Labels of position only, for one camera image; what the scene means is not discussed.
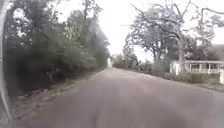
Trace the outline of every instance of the roadside vegetation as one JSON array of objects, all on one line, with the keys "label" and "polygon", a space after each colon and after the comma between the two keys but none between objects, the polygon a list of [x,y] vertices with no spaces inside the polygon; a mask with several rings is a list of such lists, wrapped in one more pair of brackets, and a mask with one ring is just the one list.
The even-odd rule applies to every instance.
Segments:
[{"label": "roadside vegetation", "polygon": [[83,0],[59,22],[63,0],[12,0],[4,28],[4,73],[10,96],[52,88],[107,66],[107,38],[98,17],[102,9]]},{"label": "roadside vegetation", "polygon": [[[184,8],[173,2],[151,4],[144,11],[132,6],[138,15],[130,25],[123,52],[112,56],[114,67],[193,84],[219,84],[219,74],[186,73],[183,64],[185,60],[220,60],[220,55],[212,50],[212,39],[214,28],[224,26],[223,12],[199,7],[190,0]],[[196,24],[189,28],[192,21]],[[151,62],[139,61],[135,46],[150,53]],[[179,76],[169,73],[170,63],[175,60],[183,68]]]}]

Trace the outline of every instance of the bare tree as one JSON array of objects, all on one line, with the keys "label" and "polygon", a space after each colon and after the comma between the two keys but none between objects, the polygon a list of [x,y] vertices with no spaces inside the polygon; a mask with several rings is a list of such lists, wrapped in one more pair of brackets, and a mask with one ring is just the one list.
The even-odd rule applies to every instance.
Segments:
[{"label": "bare tree", "polygon": [[209,33],[210,34],[209,35],[208,32],[206,33],[205,31],[203,31],[205,30],[204,29],[205,22],[204,22],[204,16],[203,16],[204,12],[209,11],[215,14],[224,14],[223,12],[214,11],[210,8],[201,8],[201,11],[199,11],[199,7],[196,4],[192,3],[191,0],[188,1],[183,11],[180,11],[178,5],[173,2],[169,4],[166,3],[165,5],[152,4],[150,6],[151,10],[154,9],[154,10],[160,10],[161,12],[163,12],[163,14],[161,14],[159,17],[153,16],[153,13],[150,15],[149,14],[150,10],[144,12],[140,10],[139,8],[137,8],[136,6],[134,5],[132,6],[139,13],[139,15],[141,16],[142,20],[144,20],[144,22],[147,22],[150,25],[160,28],[162,31],[168,33],[171,36],[174,36],[177,39],[178,49],[179,49],[180,72],[185,71],[184,44],[186,40],[185,40],[184,31],[182,30],[182,26],[185,23],[184,16],[188,12],[189,7],[193,6],[198,10],[198,14],[197,14],[197,19],[199,21],[198,30],[200,30],[201,32],[204,32],[204,35],[207,34],[207,37],[211,36],[211,34]]}]

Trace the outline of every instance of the tree branch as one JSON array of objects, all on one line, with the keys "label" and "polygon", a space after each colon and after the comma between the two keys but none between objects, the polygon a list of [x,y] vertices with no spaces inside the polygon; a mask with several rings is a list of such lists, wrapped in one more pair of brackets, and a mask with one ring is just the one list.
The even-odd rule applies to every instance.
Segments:
[{"label": "tree branch", "polygon": [[210,12],[213,12],[213,13],[216,13],[216,14],[221,14],[221,15],[224,14],[224,12],[215,11],[215,10],[212,10],[210,8],[202,8],[201,10],[202,10],[202,13],[203,13],[203,11],[210,11]]},{"label": "tree branch", "polygon": [[178,15],[181,16],[181,12],[180,12],[180,9],[178,8],[177,4],[174,3],[174,7],[177,9],[177,12],[178,12]]},{"label": "tree branch", "polygon": [[183,11],[183,13],[181,14],[181,19],[184,17],[185,13],[187,12],[187,10],[188,10],[188,8],[189,8],[190,4],[191,4],[191,0],[189,0],[189,1],[188,1],[188,3],[187,3],[187,6],[186,6],[185,10],[184,10],[184,11]]},{"label": "tree branch", "polygon": [[160,24],[158,24],[158,23],[156,23],[156,22],[149,21],[149,20],[145,17],[145,14],[144,14],[143,11],[141,11],[140,9],[138,9],[138,8],[137,8],[136,6],[134,6],[134,5],[132,5],[132,7],[134,7],[134,9],[137,10],[137,11],[141,14],[142,18],[143,18],[147,23],[156,25],[156,26],[158,26],[162,31],[167,32],[167,33],[170,33],[170,34],[173,34],[173,35],[175,35],[178,39],[180,39],[180,36],[179,36],[177,33],[172,32],[172,31],[169,31],[169,30],[167,30],[167,29],[164,29]]}]

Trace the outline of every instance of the tree trunk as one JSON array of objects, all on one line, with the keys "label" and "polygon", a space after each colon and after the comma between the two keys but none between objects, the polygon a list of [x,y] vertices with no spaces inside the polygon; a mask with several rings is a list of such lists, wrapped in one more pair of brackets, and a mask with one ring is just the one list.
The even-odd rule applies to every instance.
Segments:
[{"label": "tree trunk", "polygon": [[185,72],[185,59],[184,59],[184,39],[181,37],[178,40],[178,46],[179,46],[179,63],[180,63],[180,73]]}]

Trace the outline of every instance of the foliage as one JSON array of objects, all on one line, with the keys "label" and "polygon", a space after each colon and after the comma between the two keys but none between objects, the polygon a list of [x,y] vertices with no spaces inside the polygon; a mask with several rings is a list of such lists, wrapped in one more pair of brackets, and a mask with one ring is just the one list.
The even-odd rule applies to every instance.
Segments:
[{"label": "foliage", "polygon": [[4,31],[8,85],[13,85],[10,79],[14,78],[23,91],[46,88],[107,65],[108,42],[97,22],[99,6],[93,0],[85,0],[84,10],[73,11],[67,21],[59,23],[59,13],[49,6],[52,2],[11,3]]},{"label": "foliage", "polygon": [[[185,59],[218,59],[213,53],[208,53],[207,48],[211,46],[214,27],[223,27],[223,21],[219,14],[224,13],[209,8],[199,9],[191,0],[188,1],[185,8],[179,8],[173,1],[171,3],[166,1],[164,5],[151,4],[146,11],[142,11],[134,5],[133,7],[139,14],[131,25],[131,32],[127,35],[126,44],[139,45],[146,51],[150,51],[154,61],[167,60],[173,56],[170,59],[179,59],[181,71],[184,71]],[[186,26],[184,17],[189,9],[196,12],[196,16],[193,16],[191,20],[198,22],[198,25],[185,30],[183,29]],[[205,11],[214,15],[205,17]],[[192,33],[196,33],[196,36],[189,36]],[[196,42],[196,45],[191,45],[193,46],[191,49],[187,49],[189,48],[187,47],[189,38],[193,39],[193,43]]]},{"label": "foliage", "polygon": [[165,79],[187,82],[191,84],[220,84],[219,83],[219,74],[194,74],[194,73],[185,73],[181,75],[174,75],[171,73],[165,73],[163,76]]}]

